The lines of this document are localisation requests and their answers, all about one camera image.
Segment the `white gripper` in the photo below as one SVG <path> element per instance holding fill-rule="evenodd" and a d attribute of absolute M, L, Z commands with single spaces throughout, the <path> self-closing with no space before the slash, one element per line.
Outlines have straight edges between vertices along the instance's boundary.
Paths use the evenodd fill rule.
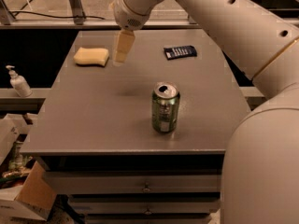
<path fill-rule="evenodd" d="M 116 34 L 113 62 L 123 64 L 134 42 L 133 31 L 140 30 L 149 20 L 153 8 L 163 0 L 114 0 L 112 3 L 116 23 L 121 30 Z"/>

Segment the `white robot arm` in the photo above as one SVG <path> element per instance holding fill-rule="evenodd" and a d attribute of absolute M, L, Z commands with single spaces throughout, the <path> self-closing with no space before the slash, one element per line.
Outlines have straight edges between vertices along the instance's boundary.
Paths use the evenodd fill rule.
<path fill-rule="evenodd" d="M 163 0 L 114 0 L 139 30 Z M 222 224 L 299 224 L 299 28 L 250 0 L 176 0 L 266 97 L 235 129 L 221 175 Z"/>

